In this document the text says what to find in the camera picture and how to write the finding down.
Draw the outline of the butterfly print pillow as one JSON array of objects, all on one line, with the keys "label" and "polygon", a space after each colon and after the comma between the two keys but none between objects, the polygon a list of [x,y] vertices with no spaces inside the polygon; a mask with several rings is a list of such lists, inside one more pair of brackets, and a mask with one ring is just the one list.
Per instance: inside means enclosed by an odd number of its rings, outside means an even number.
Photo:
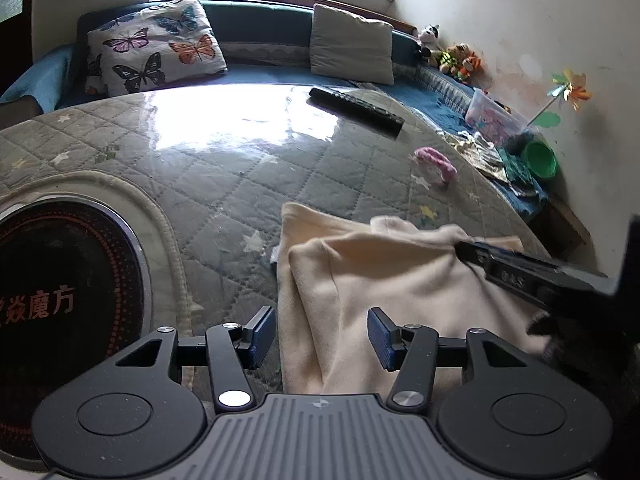
[{"label": "butterfly print pillow", "polygon": [[201,0],[153,4],[93,29],[87,40],[89,96],[124,96],[227,70]]}]

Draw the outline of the colourful paper pinwheel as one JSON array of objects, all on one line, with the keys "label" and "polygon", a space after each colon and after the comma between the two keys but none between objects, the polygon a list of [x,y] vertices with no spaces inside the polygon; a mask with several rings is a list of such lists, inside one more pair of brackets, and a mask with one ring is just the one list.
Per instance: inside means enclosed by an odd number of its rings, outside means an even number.
[{"label": "colourful paper pinwheel", "polygon": [[563,70],[551,76],[553,88],[547,93],[548,102],[530,118],[527,127],[551,129],[562,122],[560,108],[568,103],[575,112],[579,112],[582,104],[592,99],[593,93],[587,88],[587,75],[578,74],[574,70]]}]

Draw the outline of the dark wooden door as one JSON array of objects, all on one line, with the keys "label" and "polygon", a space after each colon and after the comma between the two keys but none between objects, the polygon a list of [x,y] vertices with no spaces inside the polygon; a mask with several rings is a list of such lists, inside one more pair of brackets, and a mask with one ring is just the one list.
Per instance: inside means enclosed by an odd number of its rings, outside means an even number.
[{"label": "dark wooden door", "polygon": [[32,0],[1,0],[1,79],[9,84],[32,65]]}]

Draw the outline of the green plastic bucket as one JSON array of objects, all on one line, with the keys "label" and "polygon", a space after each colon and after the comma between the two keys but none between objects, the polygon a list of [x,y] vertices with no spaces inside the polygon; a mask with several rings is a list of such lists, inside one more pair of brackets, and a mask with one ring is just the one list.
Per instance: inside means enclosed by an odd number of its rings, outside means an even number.
[{"label": "green plastic bucket", "polygon": [[530,141],[521,152],[521,159],[529,172],[539,180],[551,180],[558,171],[554,151],[540,141]]}]

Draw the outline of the black white plush toy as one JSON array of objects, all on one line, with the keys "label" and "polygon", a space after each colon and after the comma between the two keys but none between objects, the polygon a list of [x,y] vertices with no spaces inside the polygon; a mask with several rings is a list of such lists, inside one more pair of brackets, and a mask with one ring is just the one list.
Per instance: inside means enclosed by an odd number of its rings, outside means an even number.
[{"label": "black white plush toy", "polygon": [[427,25],[418,35],[420,55],[431,66],[439,66],[442,48],[439,45],[439,26]]}]

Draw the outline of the clear plastic storage box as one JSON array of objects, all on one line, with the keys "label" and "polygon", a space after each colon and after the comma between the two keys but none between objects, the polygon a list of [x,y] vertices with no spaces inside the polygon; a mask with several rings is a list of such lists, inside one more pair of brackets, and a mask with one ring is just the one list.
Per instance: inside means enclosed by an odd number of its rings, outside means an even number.
[{"label": "clear plastic storage box", "polygon": [[512,138],[521,134],[526,127],[526,119],[510,108],[500,106],[488,93],[475,89],[465,122],[484,138],[503,148]]}]

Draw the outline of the cream garment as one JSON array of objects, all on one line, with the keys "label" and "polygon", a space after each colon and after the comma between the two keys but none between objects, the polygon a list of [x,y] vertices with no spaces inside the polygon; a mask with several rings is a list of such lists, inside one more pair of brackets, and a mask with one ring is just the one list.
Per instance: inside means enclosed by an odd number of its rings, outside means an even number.
[{"label": "cream garment", "polygon": [[485,327],[539,356],[548,340],[526,330],[539,311],[461,262],[460,226],[420,230],[392,216],[359,223],[286,203],[281,209],[278,324],[287,393],[386,396],[395,376],[381,367],[367,334],[380,307],[398,325],[430,326],[445,337]]}]

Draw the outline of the black remote control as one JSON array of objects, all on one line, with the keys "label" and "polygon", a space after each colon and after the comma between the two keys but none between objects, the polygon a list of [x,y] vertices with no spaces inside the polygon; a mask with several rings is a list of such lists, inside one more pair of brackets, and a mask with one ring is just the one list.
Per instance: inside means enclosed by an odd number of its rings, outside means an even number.
[{"label": "black remote control", "polygon": [[392,138],[397,138],[405,125],[404,118],[341,91],[312,87],[309,90],[309,101],[324,110],[375,128]]}]

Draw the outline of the grey quilted star tablecloth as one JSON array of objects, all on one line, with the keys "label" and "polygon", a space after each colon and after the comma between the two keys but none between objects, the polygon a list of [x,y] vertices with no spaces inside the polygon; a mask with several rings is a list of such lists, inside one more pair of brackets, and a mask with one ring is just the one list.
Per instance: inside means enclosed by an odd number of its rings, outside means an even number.
[{"label": "grey quilted star tablecloth", "polygon": [[422,229],[446,223],[472,235],[515,235],[540,245],[515,209],[463,159],[444,185],[412,160],[446,148],[439,128],[390,96],[360,98],[404,118],[397,139],[308,102],[303,86],[222,84],[104,99],[41,115],[1,133],[1,188],[38,198],[61,187],[106,200],[119,185],[160,208],[186,267],[186,300],[155,306],[154,324],[190,332],[202,321],[271,301],[268,268],[280,210],[297,202],[367,221],[398,216]]}]

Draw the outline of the brown green plush toy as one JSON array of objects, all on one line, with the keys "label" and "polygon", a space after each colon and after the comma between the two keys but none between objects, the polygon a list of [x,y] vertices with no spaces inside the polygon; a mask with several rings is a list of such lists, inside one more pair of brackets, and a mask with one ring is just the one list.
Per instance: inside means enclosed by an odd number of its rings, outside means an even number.
[{"label": "brown green plush toy", "polygon": [[439,70],[443,74],[454,76],[462,66],[463,61],[472,53],[467,44],[453,44],[442,51]]}]

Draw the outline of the pink knitted item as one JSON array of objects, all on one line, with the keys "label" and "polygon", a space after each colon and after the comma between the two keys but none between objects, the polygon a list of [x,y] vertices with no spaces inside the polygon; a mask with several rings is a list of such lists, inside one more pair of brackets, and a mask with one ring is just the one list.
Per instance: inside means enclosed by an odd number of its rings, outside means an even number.
[{"label": "pink knitted item", "polygon": [[425,162],[427,165],[437,168],[440,172],[440,177],[445,183],[449,183],[457,177],[457,168],[447,156],[437,151],[436,148],[431,148],[430,146],[417,148],[414,151],[414,157],[419,162]]}]

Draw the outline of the round black induction cooktop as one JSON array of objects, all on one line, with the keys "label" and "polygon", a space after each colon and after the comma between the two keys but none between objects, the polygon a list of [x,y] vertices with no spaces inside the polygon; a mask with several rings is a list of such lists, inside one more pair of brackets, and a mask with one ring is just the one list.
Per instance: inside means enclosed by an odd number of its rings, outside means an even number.
[{"label": "round black induction cooktop", "polygon": [[1,451],[32,462],[40,402],[136,341],[148,274],[124,220],[52,197],[1,220]]}]

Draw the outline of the grey plain pillow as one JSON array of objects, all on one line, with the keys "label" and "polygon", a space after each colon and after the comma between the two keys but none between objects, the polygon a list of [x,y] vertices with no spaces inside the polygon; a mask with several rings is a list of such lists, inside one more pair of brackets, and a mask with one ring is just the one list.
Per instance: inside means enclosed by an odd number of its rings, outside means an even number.
[{"label": "grey plain pillow", "polygon": [[394,83],[393,26],[348,11],[314,5],[311,73],[371,84]]}]

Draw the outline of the orange tiger plush toy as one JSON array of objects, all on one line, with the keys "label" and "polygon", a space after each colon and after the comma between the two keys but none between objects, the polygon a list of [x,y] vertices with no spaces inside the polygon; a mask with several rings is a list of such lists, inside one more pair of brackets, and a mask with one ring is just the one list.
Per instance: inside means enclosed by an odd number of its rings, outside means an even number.
[{"label": "orange tiger plush toy", "polygon": [[467,82],[470,78],[482,69],[482,60],[475,54],[469,55],[465,58],[457,71],[457,80],[461,82]]}]

